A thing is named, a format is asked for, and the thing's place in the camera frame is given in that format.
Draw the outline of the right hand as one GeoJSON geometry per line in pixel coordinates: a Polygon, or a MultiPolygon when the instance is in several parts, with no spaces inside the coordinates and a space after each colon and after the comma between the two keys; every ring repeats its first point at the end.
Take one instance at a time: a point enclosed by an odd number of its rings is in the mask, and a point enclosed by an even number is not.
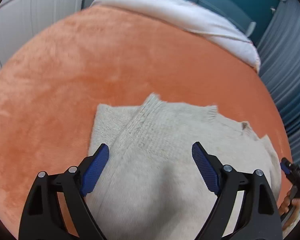
{"type": "Polygon", "coordinates": [[[284,198],[282,204],[280,205],[278,211],[279,215],[283,215],[285,213],[288,213],[289,211],[289,205],[292,204],[295,207],[294,212],[291,214],[289,219],[283,224],[282,230],[286,230],[289,226],[291,226],[298,218],[299,212],[300,212],[300,199],[294,198],[290,199],[291,190],[287,192],[286,197],[284,198]]]}

